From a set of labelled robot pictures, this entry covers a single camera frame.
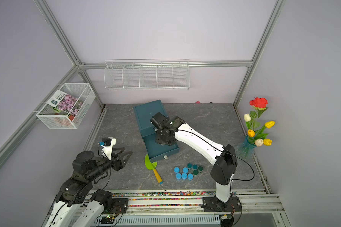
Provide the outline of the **teal drawer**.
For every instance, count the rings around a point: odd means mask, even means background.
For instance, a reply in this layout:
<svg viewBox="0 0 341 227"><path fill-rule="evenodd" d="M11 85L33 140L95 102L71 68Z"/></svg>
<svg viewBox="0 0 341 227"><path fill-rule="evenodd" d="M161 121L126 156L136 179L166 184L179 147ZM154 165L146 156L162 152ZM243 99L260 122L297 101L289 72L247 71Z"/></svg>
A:
<svg viewBox="0 0 341 227"><path fill-rule="evenodd" d="M156 142L156 133L143 137L143 141L151 162L167 159L169 156L177 154L180 151L176 143L172 146L158 144Z"/></svg>

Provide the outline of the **teal glass vase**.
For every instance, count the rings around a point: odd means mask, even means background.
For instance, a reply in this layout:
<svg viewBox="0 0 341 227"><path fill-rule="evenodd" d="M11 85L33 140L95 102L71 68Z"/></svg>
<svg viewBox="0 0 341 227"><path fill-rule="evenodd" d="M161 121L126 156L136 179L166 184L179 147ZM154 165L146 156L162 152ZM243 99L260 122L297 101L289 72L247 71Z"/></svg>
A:
<svg viewBox="0 0 341 227"><path fill-rule="evenodd" d="M249 159L253 155L255 148L256 145L254 143L250 143L249 137L246 136L244 141L236 146L235 152L236 155L242 159Z"/></svg>

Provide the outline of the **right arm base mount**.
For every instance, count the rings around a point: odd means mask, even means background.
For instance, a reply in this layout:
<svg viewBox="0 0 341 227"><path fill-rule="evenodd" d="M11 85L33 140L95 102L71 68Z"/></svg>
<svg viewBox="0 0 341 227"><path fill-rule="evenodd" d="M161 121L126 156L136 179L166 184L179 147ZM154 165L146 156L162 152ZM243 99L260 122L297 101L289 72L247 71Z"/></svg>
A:
<svg viewBox="0 0 341 227"><path fill-rule="evenodd" d="M242 204L237 196L231 196L227 202L222 202L218 198L203 197L201 208L204 212L239 212L242 211Z"/></svg>

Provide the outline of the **artificial flower bouquet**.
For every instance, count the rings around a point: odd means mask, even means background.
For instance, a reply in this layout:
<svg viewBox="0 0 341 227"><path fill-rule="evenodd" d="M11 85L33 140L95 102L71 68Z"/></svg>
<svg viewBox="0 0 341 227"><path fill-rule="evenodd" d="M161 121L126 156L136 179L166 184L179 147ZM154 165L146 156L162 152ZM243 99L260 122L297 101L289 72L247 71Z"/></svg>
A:
<svg viewBox="0 0 341 227"><path fill-rule="evenodd" d="M255 97L249 102L249 105L253 107L254 110L243 116L247 128L244 144L249 149L261 146L271 146L273 143L272 140L268 138L269 134L265 131L274 127L276 122L268 121L262 124L260 121L262 114L268 110L268 104L266 98Z"/></svg>

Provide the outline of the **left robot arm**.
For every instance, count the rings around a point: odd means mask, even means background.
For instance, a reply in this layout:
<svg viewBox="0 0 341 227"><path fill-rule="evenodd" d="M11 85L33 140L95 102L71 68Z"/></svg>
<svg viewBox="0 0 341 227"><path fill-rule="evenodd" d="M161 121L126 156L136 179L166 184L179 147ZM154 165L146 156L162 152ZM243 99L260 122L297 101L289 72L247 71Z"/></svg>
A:
<svg viewBox="0 0 341 227"><path fill-rule="evenodd" d="M109 178L112 170L123 169L132 154L132 151L125 151L124 148L116 148L112 154L103 158L95 156L90 150L78 154L73 161L73 174L62 184L56 195L46 226L68 227L86 197L90 197L90 201L75 221L75 227L90 227L104 213L111 214L113 219L121 219L127 212L128 199L116 199L105 189L93 193L91 190L101 176Z"/></svg>

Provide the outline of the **teal drawer cabinet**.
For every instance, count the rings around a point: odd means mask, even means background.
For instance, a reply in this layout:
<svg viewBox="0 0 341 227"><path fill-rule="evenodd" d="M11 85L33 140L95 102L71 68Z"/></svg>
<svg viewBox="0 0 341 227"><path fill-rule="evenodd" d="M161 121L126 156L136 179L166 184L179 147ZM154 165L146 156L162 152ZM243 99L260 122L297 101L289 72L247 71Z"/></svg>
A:
<svg viewBox="0 0 341 227"><path fill-rule="evenodd" d="M167 116L167 112L161 100L152 101L134 107L135 117L142 138L155 133L154 125L150 122L150 120L158 112Z"/></svg>

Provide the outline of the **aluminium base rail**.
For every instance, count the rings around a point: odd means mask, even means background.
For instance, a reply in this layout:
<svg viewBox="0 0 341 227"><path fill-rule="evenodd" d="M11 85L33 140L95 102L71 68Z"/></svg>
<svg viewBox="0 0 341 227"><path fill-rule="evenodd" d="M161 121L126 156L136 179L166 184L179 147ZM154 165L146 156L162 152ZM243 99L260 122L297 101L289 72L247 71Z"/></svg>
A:
<svg viewBox="0 0 341 227"><path fill-rule="evenodd" d="M232 192L242 204L239 212L204 212L201 208L203 197L216 196L216 190L141 190L114 191L113 197L128 199L127 212L121 219L113 219L109 213L104 213L91 227L121 225L161 225L193 222L204 224L217 222L223 226L234 226L245 214L268 213L274 218L278 227L290 226L284 207L277 194L262 191ZM90 197L75 214L68 227L74 227L75 221L85 210Z"/></svg>

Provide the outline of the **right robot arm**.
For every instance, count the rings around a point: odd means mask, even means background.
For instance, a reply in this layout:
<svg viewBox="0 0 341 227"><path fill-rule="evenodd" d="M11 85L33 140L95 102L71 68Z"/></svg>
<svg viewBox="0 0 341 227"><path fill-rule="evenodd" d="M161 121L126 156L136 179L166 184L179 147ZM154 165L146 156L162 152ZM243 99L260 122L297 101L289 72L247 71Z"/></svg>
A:
<svg viewBox="0 0 341 227"><path fill-rule="evenodd" d="M158 112L150 122L156 128L157 144L170 146L180 141L200 153L213 165L210 175L216 182L216 198L222 203L227 203L232 196L232 180L238 165L234 147L213 142L177 116L169 118Z"/></svg>

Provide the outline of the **purple flower seed packet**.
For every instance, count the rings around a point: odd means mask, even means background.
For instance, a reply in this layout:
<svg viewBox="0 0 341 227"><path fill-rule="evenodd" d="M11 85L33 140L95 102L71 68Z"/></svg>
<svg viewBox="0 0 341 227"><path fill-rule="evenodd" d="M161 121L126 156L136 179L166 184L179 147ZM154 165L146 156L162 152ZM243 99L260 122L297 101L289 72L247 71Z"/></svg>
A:
<svg viewBox="0 0 341 227"><path fill-rule="evenodd" d="M83 101L61 90L57 90L46 103L50 105L56 113L63 113L73 117L79 113L83 105Z"/></svg>

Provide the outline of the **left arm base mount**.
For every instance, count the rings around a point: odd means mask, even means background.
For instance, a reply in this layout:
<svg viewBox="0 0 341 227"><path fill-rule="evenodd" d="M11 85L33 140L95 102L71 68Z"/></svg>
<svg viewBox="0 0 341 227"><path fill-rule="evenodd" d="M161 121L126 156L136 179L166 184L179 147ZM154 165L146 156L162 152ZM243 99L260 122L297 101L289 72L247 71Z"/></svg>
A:
<svg viewBox="0 0 341 227"><path fill-rule="evenodd" d="M105 190L97 190L90 202L87 204L87 211L102 213L124 214L127 212L128 199L115 198L113 193Z"/></svg>

